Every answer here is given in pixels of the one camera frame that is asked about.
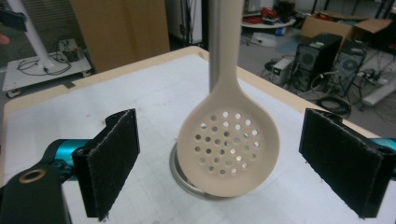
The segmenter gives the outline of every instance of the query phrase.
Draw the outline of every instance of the floor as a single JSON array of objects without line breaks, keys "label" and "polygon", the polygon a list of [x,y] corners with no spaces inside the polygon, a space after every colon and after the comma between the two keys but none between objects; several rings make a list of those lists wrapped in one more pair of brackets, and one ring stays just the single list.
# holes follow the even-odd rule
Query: floor
[{"label": "floor", "polygon": [[[274,47],[263,47],[253,44],[249,41],[248,36],[242,35],[238,65],[257,76],[268,78],[269,73],[265,70],[264,65],[272,59],[279,59],[282,57],[292,58],[295,54],[298,43],[298,30],[288,30],[284,36],[277,37],[276,45]],[[179,49],[183,47],[183,44],[171,38],[171,49]],[[391,61],[391,56],[381,52],[378,53],[375,50],[372,50],[370,55],[368,54],[367,58],[371,58],[371,61],[366,63],[365,66],[372,67],[374,69],[381,68]],[[396,64],[393,62],[393,64],[389,66],[389,72],[386,74],[384,73],[384,77],[388,78],[392,75],[391,72],[395,70]],[[4,76],[5,73],[0,71],[1,86],[3,86]],[[21,95],[17,97],[62,85],[79,78],[82,78],[82,75],[61,77],[45,83],[29,86],[23,88],[21,90]],[[4,106],[4,104],[11,100],[12,99],[9,99],[5,93],[0,94],[1,106]],[[372,133],[376,133],[379,136],[396,138],[396,92],[374,107],[363,107],[361,104],[356,103],[351,108],[351,114],[345,119],[348,119],[349,121],[358,124],[362,128],[365,128]],[[0,116],[3,117],[3,110],[0,111]]]}]

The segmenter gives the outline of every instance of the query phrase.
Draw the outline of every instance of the cart wheel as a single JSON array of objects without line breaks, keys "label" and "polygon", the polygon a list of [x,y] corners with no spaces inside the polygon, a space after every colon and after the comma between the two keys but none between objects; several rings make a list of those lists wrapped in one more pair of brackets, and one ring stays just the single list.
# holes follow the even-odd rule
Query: cart wheel
[{"label": "cart wheel", "polygon": [[20,89],[15,89],[15,90],[12,90],[12,91],[7,91],[6,96],[7,96],[9,99],[12,99],[12,98],[14,98],[14,97],[16,97],[16,96],[18,96],[18,95],[20,95],[20,94],[21,94]]}]

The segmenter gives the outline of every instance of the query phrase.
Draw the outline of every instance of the wooden cabinet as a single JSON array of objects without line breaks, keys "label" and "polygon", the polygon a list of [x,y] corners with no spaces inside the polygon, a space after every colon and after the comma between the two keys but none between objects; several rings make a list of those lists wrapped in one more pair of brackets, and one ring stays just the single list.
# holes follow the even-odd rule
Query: wooden cabinet
[{"label": "wooden cabinet", "polygon": [[169,51],[163,0],[71,0],[96,72]]}]

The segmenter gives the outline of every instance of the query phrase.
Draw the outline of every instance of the beige plastic spoon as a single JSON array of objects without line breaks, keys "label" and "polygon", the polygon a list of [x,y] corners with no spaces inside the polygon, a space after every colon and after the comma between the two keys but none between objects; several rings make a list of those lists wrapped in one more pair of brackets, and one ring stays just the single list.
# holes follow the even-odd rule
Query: beige plastic spoon
[{"label": "beige plastic spoon", "polygon": [[233,197],[257,188],[271,174],[279,137],[272,118],[243,93],[236,77],[244,1],[209,4],[209,73],[217,82],[184,121],[177,159],[195,187]]}]

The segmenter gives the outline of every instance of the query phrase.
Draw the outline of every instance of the cable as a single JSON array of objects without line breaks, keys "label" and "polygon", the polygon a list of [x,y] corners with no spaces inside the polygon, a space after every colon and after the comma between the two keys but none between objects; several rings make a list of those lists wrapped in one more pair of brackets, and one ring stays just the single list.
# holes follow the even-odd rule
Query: cable
[{"label": "cable", "polygon": [[39,60],[33,60],[30,62],[26,62],[25,60],[23,60],[18,64],[17,70],[24,73],[26,76],[41,77],[41,76],[59,76],[59,75],[63,74],[64,72],[68,71],[72,67],[70,62],[65,60],[62,57],[62,55],[59,53],[51,54],[50,57],[57,63],[65,64],[65,68],[62,68],[58,71],[50,71],[48,68],[44,67],[43,73],[31,73],[31,72],[28,72],[29,69],[32,69],[35,66],[38,67]]}]

